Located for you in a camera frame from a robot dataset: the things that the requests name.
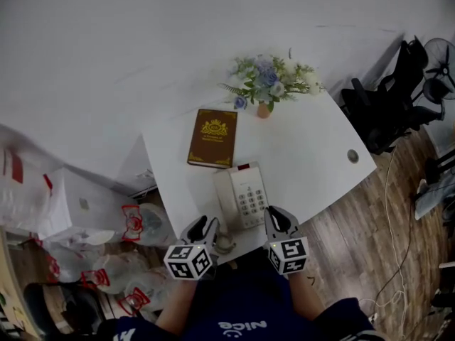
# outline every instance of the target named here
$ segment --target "t-shirt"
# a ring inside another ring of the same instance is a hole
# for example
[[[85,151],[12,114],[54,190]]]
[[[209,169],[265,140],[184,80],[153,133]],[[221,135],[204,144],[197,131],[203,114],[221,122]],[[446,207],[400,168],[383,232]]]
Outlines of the t-shirt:
[[[292,308],[288,281],[263,271],[200,282],[181,337],[124,317],[117,322],[113,341],[383,340],[372,330],[356,298],[335,303],[314,321],[301,317]]]

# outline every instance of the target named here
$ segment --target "vase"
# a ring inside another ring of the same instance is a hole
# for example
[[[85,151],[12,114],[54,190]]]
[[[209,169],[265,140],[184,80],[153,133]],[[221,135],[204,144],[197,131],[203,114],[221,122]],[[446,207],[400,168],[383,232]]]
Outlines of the vase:
[[[270,111],[267,105],[262,102],[259,104],[257,107],[257,116],[260,117],[261,119],[266,119],[267,117],[270,116]]]

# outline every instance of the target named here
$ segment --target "shirt sleeve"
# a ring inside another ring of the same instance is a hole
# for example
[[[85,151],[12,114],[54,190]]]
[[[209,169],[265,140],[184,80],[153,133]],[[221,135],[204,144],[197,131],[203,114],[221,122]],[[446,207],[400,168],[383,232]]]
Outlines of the shirt sleeve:
[[[149,321],[140,318],[121,317],[117,320],[114,337],[107,340],[177,341],[178,337]]]
[[[342,340],[366,330],[374,330],[368,317],[360,309],[357,298],[336,302],[320,314],[314,322],[330,340]]]

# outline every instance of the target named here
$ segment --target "book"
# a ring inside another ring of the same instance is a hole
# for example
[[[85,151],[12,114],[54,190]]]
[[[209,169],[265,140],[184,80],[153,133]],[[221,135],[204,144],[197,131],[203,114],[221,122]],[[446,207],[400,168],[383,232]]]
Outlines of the book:
[[[237,112],[200,109],[191,139],[188,164],[232,167]]]

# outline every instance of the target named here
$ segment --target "white telephone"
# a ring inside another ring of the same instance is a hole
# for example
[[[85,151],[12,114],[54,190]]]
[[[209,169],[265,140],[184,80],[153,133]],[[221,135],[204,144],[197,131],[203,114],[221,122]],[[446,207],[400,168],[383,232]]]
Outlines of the white telephone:
[[[269,205],[258,162],[229,168],[213,174],[227,228],[249,229],[264,223]]]

